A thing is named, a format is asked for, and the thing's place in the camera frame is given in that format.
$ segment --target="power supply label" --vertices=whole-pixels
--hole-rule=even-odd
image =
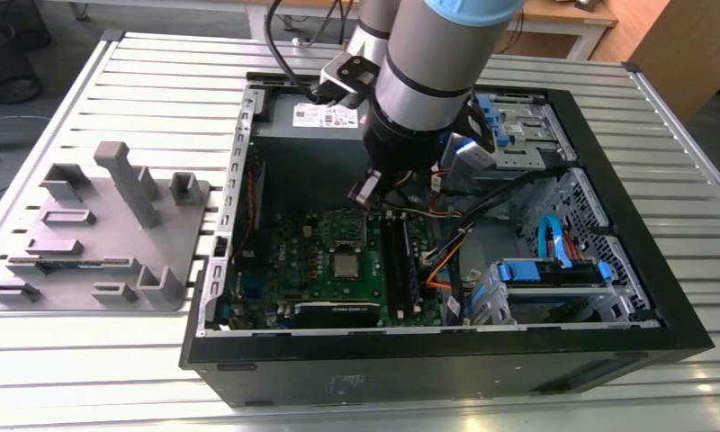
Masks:
[[[300,103],[293,107],[296,128],[357,128],[357,111],[345,106]]]

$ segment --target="robotic arm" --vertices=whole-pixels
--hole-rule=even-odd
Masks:
[[[362,141],[371,163],[349,192],[365,209],[380,206],[408,170],[433,164],[452,133],[493,150],[471,94],[521,5],[523,0],[361,2],[348,51],[322,69],[317,94],[340,87],[328,99],[350,108],[368,100]]]

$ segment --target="green circuit board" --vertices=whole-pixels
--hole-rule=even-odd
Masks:
[[[429,242],[427,221],[419,216],[356,210],[316,212],[300,218],[276,216],[265,270],[260,275],[242,275],[245,287],[256,284],[260,290],[245,306],[253,328],[276,329],[277,305],[300,302],[375,303],[380,326],[439,325],[439,298],[424,299],[420,312],[403,319],[388,310],[380,225],[389,217],[405,219],[417,257]]]

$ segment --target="slotted metal table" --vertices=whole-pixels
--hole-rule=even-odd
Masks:
[[[334,49],[281,45],[297,73],[316,74]],[[50,163],[89,176],[102,140],[132,148],[154,178],[190,170],[221,199],[249,71],[278,72],[253,40],[126,33],[102,41],[0,202],[0,279],[46,192]],[[344,407],[230,409],[178,369],[188,301],[173,314],[0,315],[0,428],[165,430],[720,430],[720,175],[643,75],[621,65],[495,56],[481,84],[573,93],[596,137],[716,348],[649,367],[581,395],[435,400]],[[210,253],[200,236],[197,258]],[[193,264],[194,281],[201,260]]]

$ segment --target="trash bin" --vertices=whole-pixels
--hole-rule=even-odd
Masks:
[[[36,50],[50,43],[34,0],[0,0],[0,23],[13,27],[16,44],[22,50]]]
[[[26,102],[42,90],[42,84],[24,51],[16,47],[16,32],[0,23],[0,104]]]

